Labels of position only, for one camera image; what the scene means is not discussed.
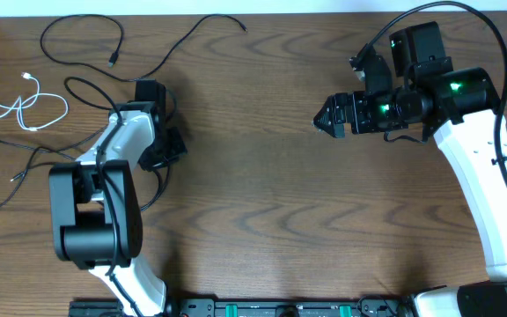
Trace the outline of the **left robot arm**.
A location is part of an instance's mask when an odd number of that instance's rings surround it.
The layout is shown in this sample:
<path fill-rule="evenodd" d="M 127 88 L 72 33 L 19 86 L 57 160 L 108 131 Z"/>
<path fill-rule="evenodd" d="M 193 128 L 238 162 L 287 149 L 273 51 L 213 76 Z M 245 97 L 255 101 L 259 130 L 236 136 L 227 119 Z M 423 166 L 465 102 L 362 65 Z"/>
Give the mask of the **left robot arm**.
<path fill-rule="evenodd" d="M 177 316 L 180 309 L 142 255 L 144 208 L 137 200 L 135 167 L 158 174 L 187 151 L 169 127 L 166 88 L 136 81 L 135 97 L 112 103 L 98 141 L 72 163 L 54 165 L 49 194 L 57 257 L 89 271 L 115 300 L 70 303 L 71 316 Z"/>

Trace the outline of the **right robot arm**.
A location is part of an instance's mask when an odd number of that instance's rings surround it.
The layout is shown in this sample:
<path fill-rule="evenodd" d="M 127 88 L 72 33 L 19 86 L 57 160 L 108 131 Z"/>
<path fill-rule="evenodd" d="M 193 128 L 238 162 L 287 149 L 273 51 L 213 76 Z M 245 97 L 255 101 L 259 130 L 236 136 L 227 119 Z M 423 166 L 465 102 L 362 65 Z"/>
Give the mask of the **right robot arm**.
<path fill-rule="evenodd" d="M 313 125 L 330 136 L 422 125 L 455 172 L 481 238 L 488 280 L 420 291 L 389 316 L 507 316 L 507 131 L 500 97 L 481 68 L 455 70 L 434 22 L 390 36 L 393 63 L 372 46 L 351 61 L 362 91 L 329 96 Z"/>

